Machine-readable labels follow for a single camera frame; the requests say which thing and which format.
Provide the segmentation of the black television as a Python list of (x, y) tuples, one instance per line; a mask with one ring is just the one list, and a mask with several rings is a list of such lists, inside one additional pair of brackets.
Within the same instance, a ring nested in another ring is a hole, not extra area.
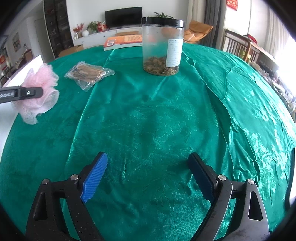
[(119, 28), (140, 25), (142, 22), (142, 7), (114, 9), (105, 12), (107, 28)]

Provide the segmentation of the clear bag of brown sticks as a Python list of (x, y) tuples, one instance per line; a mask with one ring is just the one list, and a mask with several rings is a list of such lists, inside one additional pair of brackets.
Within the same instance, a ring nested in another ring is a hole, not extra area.
[(76, 84), (85, 92), (93, 87), (97, 82), (102, 79), (112, 76), (115, 71), (102, 66), (91, 65), (83, 61), (78, 62), (74, 65), (64, 77), (67, 79), (74, 80)]

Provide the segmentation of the red flowers in white vase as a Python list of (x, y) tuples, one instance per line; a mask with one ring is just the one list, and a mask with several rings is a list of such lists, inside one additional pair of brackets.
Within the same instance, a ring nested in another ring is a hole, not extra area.
[(84, 23), (77, 24), (76, 27), (73, 28), (73, 32), (77, 39), (89, 36), (89, 31), (84, 29)]

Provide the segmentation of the dark glass display cabinet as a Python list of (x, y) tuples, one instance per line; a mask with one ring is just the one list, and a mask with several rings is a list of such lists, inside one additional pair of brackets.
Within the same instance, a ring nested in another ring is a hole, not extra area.
[(58, 58), (62, 51), (74, 46), (66, 1), (44, 0), (43, 10), (52, 52), (54, 57)]

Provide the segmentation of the green satin tablecloth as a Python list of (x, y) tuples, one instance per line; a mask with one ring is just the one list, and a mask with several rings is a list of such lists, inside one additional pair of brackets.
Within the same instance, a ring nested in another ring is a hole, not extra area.
[[(64, 75), (78, 62), (115, 74), (83, 91)], [(184, 45), (179, 72), (142, 68), (142, 49), (93, 47), (51, 63), (56, 105), (28, 125), (17, 117), (1, 158), (1, 204), (24, 231), (43, 179), (79, 173), (99, 152), (108, 167), (87, 209), (106, 240), (189, 240), (210, 202), (187, 159), (196, 152), (233, 181), (252, 178), (269, 227), (285, 216), (295, 124), (248, 64)]]

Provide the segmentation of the dark wooden chair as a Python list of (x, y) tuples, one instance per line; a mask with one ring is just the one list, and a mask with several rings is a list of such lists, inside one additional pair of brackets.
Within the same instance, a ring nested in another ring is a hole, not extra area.
[(276, 72), (279, 65), (271, 54), (245, 36), (225, 29), (221, 50), (233, 54), (244, 61), (255, 62), (259, 66)]

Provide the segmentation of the clear jar with black lid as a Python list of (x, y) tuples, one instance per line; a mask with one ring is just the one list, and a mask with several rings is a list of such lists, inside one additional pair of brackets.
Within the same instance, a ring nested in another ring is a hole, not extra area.
[(183, 20), (148, 16), (142, 18), (143, 69), (149, 74), (178, 73), (184, 42)]

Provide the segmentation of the grey curtain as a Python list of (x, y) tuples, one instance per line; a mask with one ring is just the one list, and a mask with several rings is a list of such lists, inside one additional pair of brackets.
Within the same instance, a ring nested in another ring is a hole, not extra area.
[(205, 1), (204, 23), (213, 28), (206, 37), (201, 40), (202, 45), (220, 49), (224, 34), (225, 15), (226, 0)]

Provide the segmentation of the pink mesh bath pouf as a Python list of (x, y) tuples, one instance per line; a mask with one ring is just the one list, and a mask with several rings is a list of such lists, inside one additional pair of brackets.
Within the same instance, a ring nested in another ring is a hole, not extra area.
[(14, 101), (13, 106), (21, 115), (23, 121), (35, 125), (37, 116), (49, 111), (58, 101), (59, 76), (53, 71), (51, 65), (43, 64), (34, 73), (30, 70), (21, 85), (22, 97)]

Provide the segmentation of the brown cardboard box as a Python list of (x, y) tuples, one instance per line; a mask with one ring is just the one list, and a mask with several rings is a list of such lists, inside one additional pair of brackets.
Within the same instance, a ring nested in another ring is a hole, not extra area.
[(74, 47), (71, 47), (71, 48), (61, 51), (59, 53), (58, 57), (61, 58), (61, 57), (64, 57), (64, 56), (67, 56), (67, 55), (70, 55), (70, 54), (73, 54), (73, 53), (76, 53), (76, 52), (79, 52), (82, 50), (84, 50), (83, 45), (77, 45), (77, 46), (74, 46)]

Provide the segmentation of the orange lounge chair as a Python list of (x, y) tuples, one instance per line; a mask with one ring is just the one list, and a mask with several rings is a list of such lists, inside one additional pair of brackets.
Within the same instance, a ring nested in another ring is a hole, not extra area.
[(189, 23), (189, 28), (184, 32), (184, 43), (196, 44), (201, 39), (206, 37), (212, 29), (212, 25), (191, 20)]

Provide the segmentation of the white tv cabinet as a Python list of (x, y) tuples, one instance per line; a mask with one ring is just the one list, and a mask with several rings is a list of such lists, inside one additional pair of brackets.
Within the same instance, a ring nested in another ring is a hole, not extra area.
[(82, 45), (84, 49), (91, 48), (94, 46), (104, 45), (105, 41), (109, 37), (115, 37), (116, 34), (127, 35), (129, 32), (138, 32), (138, 34), (141, 34), (142, 27), (121, 28), (121, 29), (107, 30), (104, 32), (94, 33), (86, 37), (82, 37), (74, 40), (73, 44), (74, 46)]

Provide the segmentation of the orange book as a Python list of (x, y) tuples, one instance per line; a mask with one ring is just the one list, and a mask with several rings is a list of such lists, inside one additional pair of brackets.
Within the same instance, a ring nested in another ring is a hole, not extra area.
[(137, 46), (142, 46), (142, 35), (125, 35), (110, 37), (104, 43), (103, 49), (104, 51), (107, 51)]

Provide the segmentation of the green potted plant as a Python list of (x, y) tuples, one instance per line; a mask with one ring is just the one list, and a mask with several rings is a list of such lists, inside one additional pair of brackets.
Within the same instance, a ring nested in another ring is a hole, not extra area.
[(154, 17), (155, 18), (164, 18), (164, 19), (173, 19), (173, 17), (171, 15), (165, 15), (163, 12), (161, 12), (161, 13), (155, 12)]

